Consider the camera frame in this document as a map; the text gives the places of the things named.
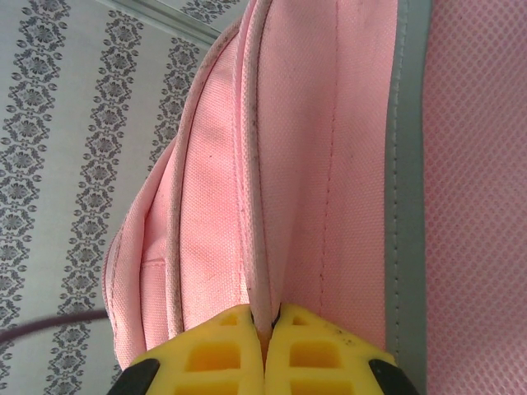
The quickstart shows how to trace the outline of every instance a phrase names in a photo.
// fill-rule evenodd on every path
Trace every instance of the pink fabric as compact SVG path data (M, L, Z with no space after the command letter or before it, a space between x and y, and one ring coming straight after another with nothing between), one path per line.
M527 393L527 2L436 0L424 91L428 393Z
M384 345L395 24L395 0L255 0L217 41L105 266L122 366L247 301L261 333L284 301Z

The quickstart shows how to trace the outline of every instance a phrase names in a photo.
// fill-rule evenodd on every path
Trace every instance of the seam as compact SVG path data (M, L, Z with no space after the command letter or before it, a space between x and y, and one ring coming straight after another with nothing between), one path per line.
M118 333L119 333L117 320L115 319L115 307L114 307L115 274L117 272L117 265L119 265L119 254L121 252L121 240L123 239L123 231L122 231L123 228L121 228L119 230L119 232L118 232L118 236L119 237L116 237L116 240L114 241L114 242L117 242L117 245L115 246L114 270L112 271L112 278L110 280L110 284L111 284L110 289L111 289L112 296L111 296L109 302L112 304L111 308L110 308L110 304L108 304L108 310L111 312L112 320L114 322L114 344L116 344L116 342L117 342L117 337L118 337Z
M331 116L331 138L329 143L329 168L328 168L328 187L326 191L326 204L324 209L324 236L322 238L322 267L320 269L320 298L319 298L319 315L322 313L323 295L324 295L324 269L327 249L328 234L328 214L329 214L329 193L331 190L331 172L333 169L333 144L335 135L335 118L337 113L337 89L338 89L338 0L335 1L335 84L333 87L333 110Z
M406 34L408 28L408 12L409 12L409 0L405 2L405 11L402 18L403 26L401 27L401 49L400 49L400 60L397 65L397 72L395 73L394 83L394 135L393 135L393 153L394 159L392 161L392 177L394 182L394 194L393 194L393 221L394 221L394 299L395 299L395 359L399 359L399 259L398 259L398 229L397 229L397 134L398 134L398 121L399 121L399 93L400 93L400 82L401 82L401 70L403 69L404 60L404 46L406 44Z

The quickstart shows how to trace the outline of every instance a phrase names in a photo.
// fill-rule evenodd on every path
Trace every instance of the gray floral pattern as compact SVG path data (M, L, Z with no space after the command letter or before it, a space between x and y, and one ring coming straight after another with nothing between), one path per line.
M44 167L46 126L52 119L53 92L60 72L64 22L70 6L64 0L30 0L22 12L22 34L16 44L15 82L9 89L7 137L0 139L0 328L11 328L19 317L21 290L29 257L31 230ZM0 390L7 388L12 343L0 345Z
M198 65L197 55L199 48L184 39L174 37L174 45L169 53L163 82L162 98L159 104L161 114L157 115L159 123L156 125L156 138L152 141L150 160L152 164L149 170L159 159L166 146L175 137L180 126L181 114L183 113L184 101L189 94L190 85L194 79L194 70Z
M209 25L239 2L240 0L191 0L181 7L181 11Z
M91 134L86 139L86 153L82 157L82 181L73 213L76 220L71 228L71 248L66 255L68 265L64 268L64 292L59 296L58 314L93 309L100 286L100 264L121 152L120 140L127 121L132 75L136 72L137 47L141 44L139 31L143 28L137 19L121 12L110 11L109 15L111 20L105 30L108 39L103 41L106 48L100 57L101 77L96 81L97 96L91 110L92 124L88 126ZM89 323L79 323L55 332L45 393L79 391L90 331Z

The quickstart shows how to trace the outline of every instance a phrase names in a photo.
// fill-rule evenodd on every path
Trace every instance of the stitching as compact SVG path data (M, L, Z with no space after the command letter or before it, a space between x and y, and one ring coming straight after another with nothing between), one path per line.
M404 46L406 44L406 34L408 28L408 11L409 0L405 2L405 11L403 15L403 26L401 28L401 49L400 60L397 65L397 72L394 79L394 135L393 135L393 153L394 160L392 161L392 176L394 180L394 205L393 205L393 219L394 219L394 298L395 298L395 359L399 359L399 260L398 252L398 231L397 231L397 127L398 127L398 106L399 106L399 87L401 82L401 70L403 68Z
M329 213L329 192L331 185L331 170L333 168L333 143L335 135L335 114L337 113L337 87L338 87L338 0L335 1L335 86L333 93L333 113L331 117L331 142L329 146L329 168L328 168L328 187L326 192L326 205L324 213L324 236L322 239L322 268L320 269L320 298L319 315L322 313L322 297L324 295L324 269L326 257L326 236L328 231Z

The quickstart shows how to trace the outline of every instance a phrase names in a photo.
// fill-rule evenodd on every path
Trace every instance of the pink padded panel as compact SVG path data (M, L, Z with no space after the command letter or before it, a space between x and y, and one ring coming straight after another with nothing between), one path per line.
M122 366L246 301L261 333L292 301L384 345L395 23L395 0L255 0L218 40L110 249Z
M428 393L527 393L527 2L436 0L424 92Z

